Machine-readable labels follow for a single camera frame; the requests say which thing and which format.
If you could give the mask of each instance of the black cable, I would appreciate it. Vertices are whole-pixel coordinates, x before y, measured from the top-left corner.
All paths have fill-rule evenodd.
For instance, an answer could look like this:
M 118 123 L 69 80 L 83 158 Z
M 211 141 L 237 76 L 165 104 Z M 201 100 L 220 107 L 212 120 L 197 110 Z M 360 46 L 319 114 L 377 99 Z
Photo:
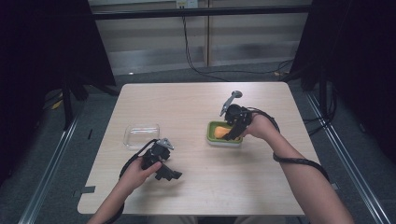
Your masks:
M 273 117 L 271 117 L 269 114 L 265 113 L 264 111 L 262 111 L 262 110 L 260 110 L 258 108 L 255 108 L 255 107 L 247 107 L 247 109 L 250 109 L 250 111 L 249 111 L 250 113 L 258 113 L 258 114 L 263 115 L 266 118 L 268 118 L 271 121 L 271 123 L 274 125 L 276 130 L 278 132 L 280 132 L 279 126 L 277 125 L 275 119 Z
M 327 56 L 324 55 L 324 56 L 323 56 L 323 59 L 322 59 L 321 62 L 320 62 L 320 68 L 321 68 L 321 70 L 322 70 L 321 72 L 324 72 L 323 70 L 330 64 L 331 57 L 332 57 L 332 55 L 334 54 L 336 45 L 337 45 L 337 43 L 338 43 L 338 41 L 339 41 L 339 39 L 340 39 L 342 30 L 343 30 L 343 28 L 344 28 L 344 24 L 345 24 L 345 22 L 346 22 L 346 20 L 347 20 L 348 12 L 349 12 L 349 10 L 351 9 L 351 6 L 352 6 L 352 2 L 353 2 L 353 0 L 349 0 L 349 2 L 348 2 L 347 8 L 346 8 L 346 12 L 345 12 L 344 15 L 343 15 L 343 19 L 342 19 L 341 24 L 340 24 L 340 26 L 339 26 L 339 29 L 338 29 L 338 31 L 337 31 L 337 33 L 336 33 L 336 35 L 335 35 L 335 39 L 334 39 L 334 41 L 332 42 L 332 46 L 331 46 L 331 48 L 330 48 L 329 54 L 328 54 Z M 321 128 L 326 128 L 326 127 L 327 127 L 327 125 L 332 121 L 332 119 L 333 119 L 333 117 L 334 117 L 335 108 L 336 108 L 336 99 L 335 99 L 335 97 L 334 97 L 334 111 L 333 111 L 333 113 L 330 113 L 329 111 L 321 111 L 321 113 L 327 113 L 327 114 L 324 114 L 324 115 L 323 115 L 323 117 L 326 118 L 326 121 L 325 121 L 325 123 L 324 123 L 323 125 L 321 125 L 321 127 L 315 129 L 315 130 L 312 131 L 311 134 L 309 134 L 309 135 L 315 134 L 315 133 L 317 133 L 319 130 L 321 130 Z
M 321 165 L 319 165 L 318 163 L 316 163 L 314 161 L 302 159 L 302 158 L 281 158 L 281 157 L 278 157 L 275 153 L 273 153 L 273 158 L 274 158 L 274 161 L 277 161 L 277 162 L 312 166 L 312 167 L 316 168 L 317 170 L 319 170 L 323 174 L 323 176 L 328 181 L 330 181 L 329 175 L 327 174 L 326 170 Z
M 321 124 L 319 127 L 317 127 L 314 130 L 309 131 L 309 136 L 312 136 L 315 133 L 318 133 L 320 130 L 322 130 L 323 128 L 327 128 L 327 125 L 329 125 L 332 120 L 335 117 L 335 111 L 337 110 L 337 92 L 336 89 L 334 87 L 334 85 L 332 85 L 332 98 L 331 98 L 331 104 L 329 107 L 329 111 L 328 111 L 328 116 L 327 117 L 320 117 L 317 119 L 310 119 L 307 123 L 311 122 L 311 121 L 315 121 L 315 120 L 325 120 L 324 124 Z
M 280 64 L 277 65 L 278 81 L 280 81 L 282 79 L 281 78 L 282 77 L 282 73 L 281 73 L 280 69 L 286 67 L 287 65 L 289 65 L 289 63 L 291 63 L 293 61 L 294 61 L 294 59 L 290 59 L 290 60 L 283 61 L 283 62 L 281 62 Z
M 215 73 L 248 73 L 248 74 L 256 74 L 256 75 L 264 75 L 264 74 L 277 72 L 277 71 L 279 71 L 280 69 L 286 67 L 289 64 L 289 63 L 286 63 L 286 64 L 284 64 L 282 66 L 278 65 L 277 69 L 272 70 L 272 71 L 267 71 L 267 72 L 253 72 L 253 71 L 239 71 L 239 70 L 230 70 L 230 71 L 228 71 L 228 70 L 217 70 L 217 71 L 211 71 L 211 72 L 200 71 L 200 70 L 196 69 L 194 67 L 194 65 L 192 64 L 191 55 L 190 55 L 190 48 L 189 48 L 189 40 L 187 38 L 186 18 L 182 17 L 182 20 L 183 20 L 183 28 L 184 28 L 184 40 L 185 40 L 185 45 L 186 45 L 187 62 L 189 64 L 190 68 L 193 71 L 195 71 L 196 73 L 198 73 L 199 75 L 201 75 L 201 76 L 212 77 L 212 78 L 215 78 L 215 79 L 219 79 L 219 80 L 222 80 L 222 81 L 229 82 L 229 80 L 227 80 L 227 79 L 224 79 L 224 78 L 221 78 L 221 77 L 213 77 L 213 76 L 210 76 L 209 74 L 215 74 Z
M 140 149 L 138 152 L 136 152 L 131 159 L 129 159 L 125 165 L 122 167 L 121 172 L 120 172 L 120 178 L 123 176 L 123 174 L 125 173 L 126 169 L 129 167 L 129 165 L 136 160 L 139 157 L 139 154 L 146 149 L 146 147 L 148 147 L 151 143 L 156 142 L 158 139 L 152 139 L 151 141 L 149 141 L 147 144 L 145 144 L 142 149 Z

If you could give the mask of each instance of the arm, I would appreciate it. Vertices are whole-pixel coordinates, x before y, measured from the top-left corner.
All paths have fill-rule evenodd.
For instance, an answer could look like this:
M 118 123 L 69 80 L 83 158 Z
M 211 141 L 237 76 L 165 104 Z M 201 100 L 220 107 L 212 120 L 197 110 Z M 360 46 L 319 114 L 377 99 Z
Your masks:
M 104 223 L 113 217 L 121 208 L 126 198 L 140 187 L 147 177 L 161 168 L 162 164 L 158 161 L 150 166 L 147 170 L 142 170 L 143 159 L 138 158 L 133 161 L 128 169 L 116 184 L 110 194 L 107 196 L 96 213 L 91 217 L 88 223 Z
M 282 158 L 302 158 L 300 154 L 264 116 L 253 114 L 253 121 L 243 135 L 265 140 Z M 338 195 L 322 173 L 314 167 L 280 163 L 291 191 L 311 223 L 353 223 Z

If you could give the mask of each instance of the black strap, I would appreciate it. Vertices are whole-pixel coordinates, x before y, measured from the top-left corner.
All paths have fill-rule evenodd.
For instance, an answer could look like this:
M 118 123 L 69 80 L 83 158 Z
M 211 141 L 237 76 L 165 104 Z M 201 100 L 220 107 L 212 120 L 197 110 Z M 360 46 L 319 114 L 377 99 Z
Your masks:
M 260 109 L 258 109 L 258 108 L 254 108 L 254 107 L 248 107 L 247 109 L 250 109 L 250 110 L 249 110 L 250 113 L 258 113 L 258 114 L 263 115 L 263 116 L 265 116 L 266 118 L 268 118 L 268 119 L 271 121 L 271 123 L 274 125 L 274 127 L 276 128 L 276 130 L 277 130 L 278 132 L 280 132 L 279 126 L 277 125 L 275 119 L 274 119 L 273 117 L 271 117 L 269 114 L 265 113 L 264 111 L 262 111 L 262 110 L 260 110 Z
M 326 170 L 319 164 L 317 164 L 314 161 L 310 161 L 307 159 L 301 159 L 301 158 L 281 158 L 278 157 L 275 153 L 273 154 L 274 161 L 277 162 L 284 162 L 284 163 L 294 163 L 294 164 L 301 164 L 301 165 L 309 165 L 317 168 L 323 175 L 326 177 L 326 179 L 329 181 L 329 176 L 327 175 Z

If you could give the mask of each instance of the green bowl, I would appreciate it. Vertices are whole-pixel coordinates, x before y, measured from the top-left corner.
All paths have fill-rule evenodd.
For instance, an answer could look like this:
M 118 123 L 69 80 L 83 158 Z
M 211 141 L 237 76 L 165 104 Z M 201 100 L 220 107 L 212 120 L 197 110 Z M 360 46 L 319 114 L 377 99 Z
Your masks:
M 223 127 L 231 129 L 232 127 L 227 124 L 225 121 L 210 121 L 207 125 L 207 133 L 206 138 L 210 145 L 213 146 L 225 146 L 225 147 L 239 147 L 243 141 L 242 137 L 239 137 L 235 140 L 225 140 L 225 139 L 218 139 L 215 137 L 215 129 L 216 127 Z

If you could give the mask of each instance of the dark background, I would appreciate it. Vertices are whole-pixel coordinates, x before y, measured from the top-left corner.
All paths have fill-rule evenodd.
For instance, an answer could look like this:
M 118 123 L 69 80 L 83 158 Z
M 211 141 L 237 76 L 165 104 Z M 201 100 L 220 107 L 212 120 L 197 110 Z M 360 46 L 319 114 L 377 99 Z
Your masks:
M 0 9 L 0 180 L 9 175 L 33 134 L 47 92 L 87 81 L 114 85 L 88 1 L 2 1 Z
M 324 5 L 325 1 L 313 1 Z M 338 1 L 308 16 L 292 74 L 312 90 L 324 75 L 396 162 L 396 4 Z

